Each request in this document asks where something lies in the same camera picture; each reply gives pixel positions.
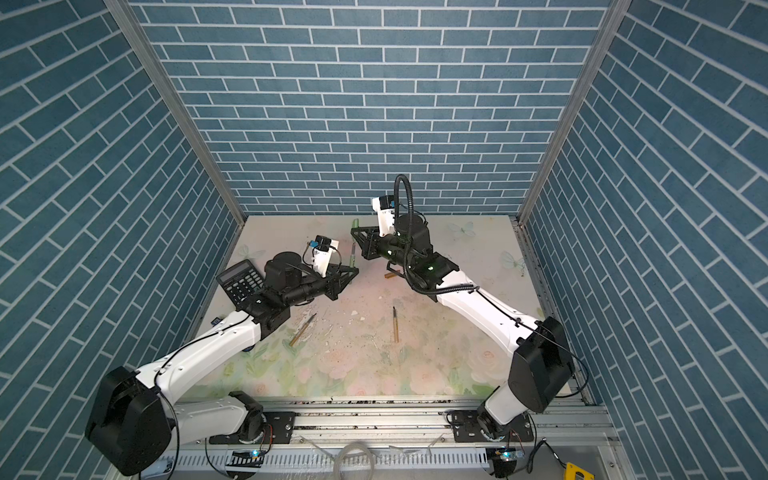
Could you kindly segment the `tan pen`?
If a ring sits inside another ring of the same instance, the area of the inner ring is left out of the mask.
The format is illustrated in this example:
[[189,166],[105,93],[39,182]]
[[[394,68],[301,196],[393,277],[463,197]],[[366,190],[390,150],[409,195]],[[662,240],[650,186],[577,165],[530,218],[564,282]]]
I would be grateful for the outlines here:
[[392,307],[393,338],[395,343],[400,342],[398,314],[395,306]]
[[316,317],[317,317],[317,313],[313,313],[313,314],[312,314],[312,315],[311,315],[311,316],[310,316],[310,317],[309,317],[309,318],[308,318],[308,319],[307,319],[307,320],[306,320],[306,321],[305,321],[305,322],[304,322],[304,323],[303,323],[303,324],[300,326],[300,328],[297,330],[297,332],[295,333],[295,335],[292,337],[292,339],[291,339],[291,340],[290,340],[290,342],[289,342],[289,347],[290,347],[290,348],[293,348],[293,347],[294,347],[294,346],[295,346],[295,345],[298,343],[298,341],[301,339],[302,335],[303,335],[303,334],[306,332],[306,330],[307,330],[307,329],[308,329],[308,327],[309,327],[309,326],[312,324],[312,322],[314,321],[314,319],[315,319]]

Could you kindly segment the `black desk calculator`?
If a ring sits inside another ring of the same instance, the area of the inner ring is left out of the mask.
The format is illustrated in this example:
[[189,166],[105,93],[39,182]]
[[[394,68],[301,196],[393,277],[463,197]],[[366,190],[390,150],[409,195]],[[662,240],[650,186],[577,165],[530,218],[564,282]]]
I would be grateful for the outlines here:
[[264,287],[264,277],[249,260],[242,260],[217,275],[217,283],[234,306],[239,307]]

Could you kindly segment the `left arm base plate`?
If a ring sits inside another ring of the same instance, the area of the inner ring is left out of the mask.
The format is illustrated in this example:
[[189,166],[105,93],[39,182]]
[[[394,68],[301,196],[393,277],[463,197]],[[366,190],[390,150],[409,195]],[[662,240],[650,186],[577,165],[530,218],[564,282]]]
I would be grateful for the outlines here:
[[235,433],[210,437],[209,442],[213,445],[289,444],[295,419],[295,412],[249,415]]

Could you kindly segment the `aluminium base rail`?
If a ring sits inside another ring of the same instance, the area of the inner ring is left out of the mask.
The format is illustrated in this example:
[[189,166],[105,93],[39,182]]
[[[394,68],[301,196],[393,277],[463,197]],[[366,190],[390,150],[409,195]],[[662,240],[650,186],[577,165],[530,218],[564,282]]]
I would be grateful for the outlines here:
[[603,407],[554,403],[543,414],[526,414],[532,442],[457,443],[444,414],[476,410],[469,401],[328,401],[271,402],[266,412],[295,412],[289,444],[213,445],[198,440],[181,449],[169,446],[143,479],[165,479],[171,473],[209,471],[235,478],[258,473],[331,473],[369,470],[462,469],[521,467],[533,454],[571,448],[597,455],[611,478],[620,440]]

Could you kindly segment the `tan pen middle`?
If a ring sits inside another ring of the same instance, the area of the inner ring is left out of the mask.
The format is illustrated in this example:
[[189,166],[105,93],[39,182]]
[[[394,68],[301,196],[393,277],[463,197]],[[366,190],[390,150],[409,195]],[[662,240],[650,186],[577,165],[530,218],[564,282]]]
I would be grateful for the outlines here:
[[398,314],[395,306],[392,307],[393,338],[395,343],[400,342]]

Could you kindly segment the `tan pen left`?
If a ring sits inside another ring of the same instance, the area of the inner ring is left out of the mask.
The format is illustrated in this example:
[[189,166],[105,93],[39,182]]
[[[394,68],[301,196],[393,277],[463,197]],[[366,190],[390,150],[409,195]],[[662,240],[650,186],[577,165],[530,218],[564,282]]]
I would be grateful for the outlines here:
[[298,343],[298,341],[301,339],[302,335],[303,335],[303,334],[306,332],[306,330],[307,330],[307,329],[308,329],[308,327],[309,327],[309,326],[312,324],[312,322],[314,321],[314,319],[315,319],[316,317],[317,317],[317,313],[313,313],[313,314],[312,314],[312,315],[311,315],[311,316],[310,316],[310,317],[309,317],[309,318],[308,318],[308,319],[307,319],[307,320],[306,320],[306,321],[305,321],[305,322],[304,322],[304,323],[303,323],[303,324],[300,326],[300,328],[297,330],[297,332],[295,333],[295,335],[292,337],[292,339],[291,339],[291,340],[290,340],[290,342],[289,342],[289,347],[290,347],[290,348],[293,348],[293,347],[294,347],[294,346],[295,346],[295,345]]

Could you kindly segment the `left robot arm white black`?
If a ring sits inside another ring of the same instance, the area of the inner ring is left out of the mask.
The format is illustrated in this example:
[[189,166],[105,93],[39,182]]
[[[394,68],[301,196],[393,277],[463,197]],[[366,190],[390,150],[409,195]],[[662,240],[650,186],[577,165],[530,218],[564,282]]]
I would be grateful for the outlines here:
[[294,306],[325,296],[336,300],[359,270],[332,264],[323,274],[290,251],[259,271],[248,259],[218,275],[235,305],[209,331],[135,370],[120,366],[97,388],[85,437],[124,476],[143,472],[170,445],[228,436],[236,442],[263,441],[269,429],[262,405],[242,391],[202,402],[180,398],[231,357],[277,331]]

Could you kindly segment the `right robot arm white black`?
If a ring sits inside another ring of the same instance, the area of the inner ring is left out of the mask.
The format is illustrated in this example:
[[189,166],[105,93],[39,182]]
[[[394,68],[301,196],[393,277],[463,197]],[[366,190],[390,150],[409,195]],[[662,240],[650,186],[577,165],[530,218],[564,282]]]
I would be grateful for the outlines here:
[[399,266],[399,276],[413,291],[459,313],[508,354],[507,379],[479,408],[486,430],[500,429],[528,411],[543,412],[575,373],[562,324],[526,315],[470,280],[434,249],[421,216],[402,214],[384,230],[354,227],[351,235],[365,259]]

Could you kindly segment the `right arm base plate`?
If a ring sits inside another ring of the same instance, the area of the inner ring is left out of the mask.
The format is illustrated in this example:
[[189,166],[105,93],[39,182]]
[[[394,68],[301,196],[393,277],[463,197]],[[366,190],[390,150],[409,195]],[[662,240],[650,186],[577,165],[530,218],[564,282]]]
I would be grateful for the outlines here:
[[507,424],[498,423],[483,408],[449,410],[444,414],[457,443],[532,442],[532,423],[526,414],[517,415]]

